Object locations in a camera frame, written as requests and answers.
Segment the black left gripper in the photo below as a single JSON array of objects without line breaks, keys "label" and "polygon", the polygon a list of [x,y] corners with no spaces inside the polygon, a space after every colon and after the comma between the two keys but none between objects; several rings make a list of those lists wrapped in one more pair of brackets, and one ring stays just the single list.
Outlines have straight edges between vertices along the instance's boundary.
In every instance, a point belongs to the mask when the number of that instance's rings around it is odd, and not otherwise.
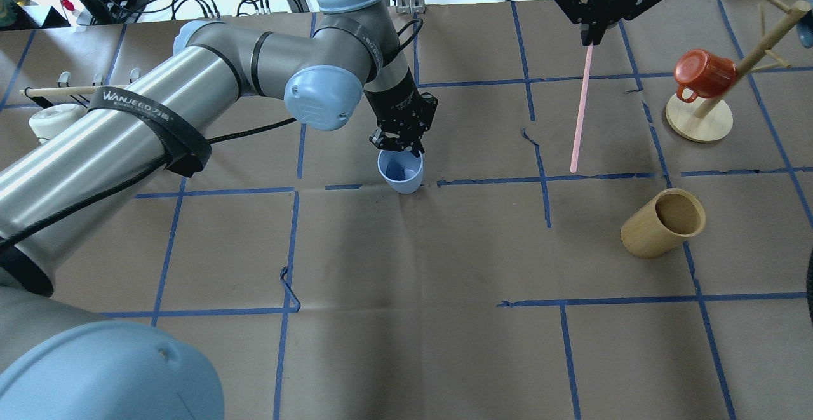
[{"label": "black left gripper", "polygon": [[428,92],[412,92],[396,102],[393,93],[370,93],[377,127],[370,142],[381,151],[424,154],[423,136],[430,130],[438,99]]}]

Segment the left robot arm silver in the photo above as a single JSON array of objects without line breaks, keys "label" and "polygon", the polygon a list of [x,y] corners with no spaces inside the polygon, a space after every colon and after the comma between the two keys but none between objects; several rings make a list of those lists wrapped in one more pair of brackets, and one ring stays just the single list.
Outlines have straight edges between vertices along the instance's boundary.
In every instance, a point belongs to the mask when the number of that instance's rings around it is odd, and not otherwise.
[{"label": "left robot arm silver", "polygon": [[200,174],[205,131],[242,98],[284,104],[331,132],[363,99],[381,177],[401,194],[424,173],[438,101],[417,88],[387,0],[316,0],[307,37],[221,20],[183,24],[171,55],[125,85],[93,85],[78,106],[32,117],[40,145],[2,171],[2,418],[224,419],[215,366],[157,325],[53,298],[57,269],[151,184]]}]

